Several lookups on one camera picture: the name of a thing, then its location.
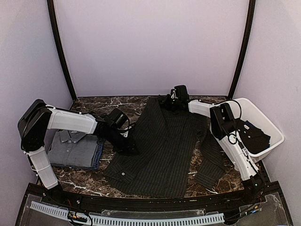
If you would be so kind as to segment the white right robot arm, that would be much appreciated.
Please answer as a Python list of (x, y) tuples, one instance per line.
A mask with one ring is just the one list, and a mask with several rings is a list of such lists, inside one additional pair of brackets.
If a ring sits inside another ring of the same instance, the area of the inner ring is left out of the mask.
[(265, 180), (240, 138), (238, 120), (234, 118), (228, 101), (211, 104), (200, 99), (189, 99), (188, 95), (176, 97), (175, 94), (168, 94), (159, 104), (169, 111), (183, 110), (208, 117), (211, 134), (241, 175), (244, 186), (240, 193), (242, 203), (250, 204), (263, 193)]

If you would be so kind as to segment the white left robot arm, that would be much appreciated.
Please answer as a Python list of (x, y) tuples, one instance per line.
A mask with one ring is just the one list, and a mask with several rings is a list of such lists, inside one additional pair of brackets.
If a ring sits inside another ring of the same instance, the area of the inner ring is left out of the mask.
[(122, 129), (126, 122), (129, 122), (129, 118), (117, 108), (105, 117), (98, 117), (56, 108), (37, 99), (21, 117), (17, 128), (21, 149), (28, 156), (43, 186), (49, 190), (48, 198), (56, 205), (63, 205), (66, 194), (58, 188), (59, 182), (46, 154), (46, 132), (50, 129), (82, 132), (106, 139), (120, 155), (138, 155), (135, 141), (129, 135), (132, 124)]

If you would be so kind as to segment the black pinstriped long sleeve shirt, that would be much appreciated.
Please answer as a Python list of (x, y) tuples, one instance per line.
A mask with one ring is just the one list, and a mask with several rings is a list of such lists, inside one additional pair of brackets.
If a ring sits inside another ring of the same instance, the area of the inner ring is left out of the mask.
[(203, 159), (195, 181), (211, 189), (225, 173), (220, 146), (205, 116), (171, 112), (157, 98), (150, 98), (132, 135), (139, 154), (117, 154), (104, 171), (111, 186), (123, 193), (182, 198), (197, 142)]

